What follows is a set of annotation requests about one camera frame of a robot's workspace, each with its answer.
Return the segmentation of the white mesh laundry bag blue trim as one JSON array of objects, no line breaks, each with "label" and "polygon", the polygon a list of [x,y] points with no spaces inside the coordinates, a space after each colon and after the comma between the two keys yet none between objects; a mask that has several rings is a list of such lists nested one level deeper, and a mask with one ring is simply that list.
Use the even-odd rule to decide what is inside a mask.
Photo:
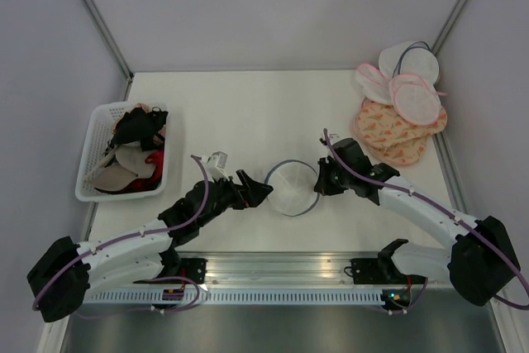
[{"label": "white mesh laundry bag blue trim", "polygon": [[319,201],[314,191],[317,171],[301,160],[284,160],[267,173],[264,182],[273,188],[267,197],[271,207],[286,217],[300,217]]}]

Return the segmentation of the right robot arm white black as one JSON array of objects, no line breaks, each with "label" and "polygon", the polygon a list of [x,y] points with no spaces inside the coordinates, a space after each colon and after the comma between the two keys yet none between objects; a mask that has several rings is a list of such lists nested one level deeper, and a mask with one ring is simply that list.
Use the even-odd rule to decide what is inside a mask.
[{"label": "right robot arm white black", "polygon": [[374,205],[407,219],[439,243],[432,248],[396,239],[374,258],[371,273],[356,283],[448,283],[467,302],[483,306],[499,299],[513,279],[528,286],[506,227],[495,217],[478,219],[438,203],[415,189],[398,170],[372,164],[353,138],[324,133],[320,142],[329,154],[319,159],[316,193],[352,191]]}]

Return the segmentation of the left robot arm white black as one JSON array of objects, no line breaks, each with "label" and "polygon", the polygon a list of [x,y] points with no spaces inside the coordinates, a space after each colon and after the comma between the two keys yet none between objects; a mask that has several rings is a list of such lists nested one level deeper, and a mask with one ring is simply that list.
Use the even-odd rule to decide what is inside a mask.
[{"label": "left robot arm white black", "polygon": [[232,178],[197,182],[173,206],[134,231],[106,241],[54,241],[29,271],[33,310],[46,323],[74,313],[93,295],[136,282],[173,283],[180,274],[176,248],[198,237],[202,227],[226,210],[257,208],[273,187],[244,170]]}]

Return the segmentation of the right arm base black plate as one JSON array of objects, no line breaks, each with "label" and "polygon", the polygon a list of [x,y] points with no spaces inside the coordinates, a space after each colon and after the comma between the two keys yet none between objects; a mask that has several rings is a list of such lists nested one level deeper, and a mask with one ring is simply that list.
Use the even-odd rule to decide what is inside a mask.
[{"label": "right arm base black plate", "polygon": [[350,267],[354,284],[397,284],[399,277],[391,265],[377,258],[353,258]]}]

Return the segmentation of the left arm base black plate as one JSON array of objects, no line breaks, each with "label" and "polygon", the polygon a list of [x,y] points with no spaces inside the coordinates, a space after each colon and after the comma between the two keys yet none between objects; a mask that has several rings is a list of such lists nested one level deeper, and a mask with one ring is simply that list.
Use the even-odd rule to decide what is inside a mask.
[{"label": "left arm base black plate", "polygon": [[170,265],[165,265],[161,272],[149,279],[137,280],[135,284],[169,284],[183,283],[183,278],[202,284],[207,270],[207,261],[203,258],[179,258]]}]

